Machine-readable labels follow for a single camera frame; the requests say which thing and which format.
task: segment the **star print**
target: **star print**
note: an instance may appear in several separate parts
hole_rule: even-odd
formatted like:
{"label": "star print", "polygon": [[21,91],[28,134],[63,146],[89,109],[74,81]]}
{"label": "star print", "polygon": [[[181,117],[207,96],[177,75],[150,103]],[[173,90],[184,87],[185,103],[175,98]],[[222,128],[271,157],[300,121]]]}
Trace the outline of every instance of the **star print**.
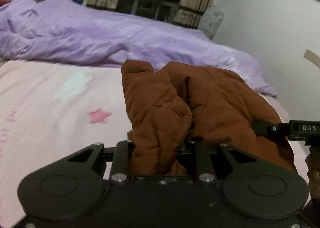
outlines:
{"label": "star print", "polygon": [[101,124],[108,123],[107,117],[109,117],[112,114],[112,112],[105,112],[102,110],[102,108],[89,112],[88,115],[90,116],[90,124],[100,122]]}

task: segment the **brown jacket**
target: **brown jacket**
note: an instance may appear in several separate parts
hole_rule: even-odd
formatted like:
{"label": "brown jacket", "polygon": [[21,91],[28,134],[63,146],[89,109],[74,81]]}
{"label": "brown jacket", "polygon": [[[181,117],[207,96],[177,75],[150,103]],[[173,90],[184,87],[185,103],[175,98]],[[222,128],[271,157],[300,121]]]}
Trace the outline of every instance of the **brown jacket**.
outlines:
{"label": "brown jacket", "polygon": [[126,110],[135,150],[133,175],[180,175],[177,154],[192,127],[192,138],[228,143],[296,171],[286,140],[256,137],[254,121],[279,123],[276,111],[236,73],[169,62],[154,72],[150,63],[127,60],[122,66]]}

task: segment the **screw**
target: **screw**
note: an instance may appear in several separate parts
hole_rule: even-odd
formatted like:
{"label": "screw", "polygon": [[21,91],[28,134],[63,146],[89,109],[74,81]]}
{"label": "screw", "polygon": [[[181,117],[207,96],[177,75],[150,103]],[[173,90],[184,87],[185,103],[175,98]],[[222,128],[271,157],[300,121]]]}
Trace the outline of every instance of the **screw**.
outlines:
{"label": "screw", "polygon": [[114,182],[123,182],[123,181],[127,180],[127,176],[125,174],[122,174],[122,173],[117,173],[117,174],[113,174],[111,176],[111,179]]}
{"label": "screw", "polygon": [[27,223],[26,228],[36,228],[36,226],[33,223]]}
{"label": "screw", "polygon": [[211,182],[214,180],[214,175],[209,173],[204,173],[199,175],[199,180],[201,180],[202,182]]}

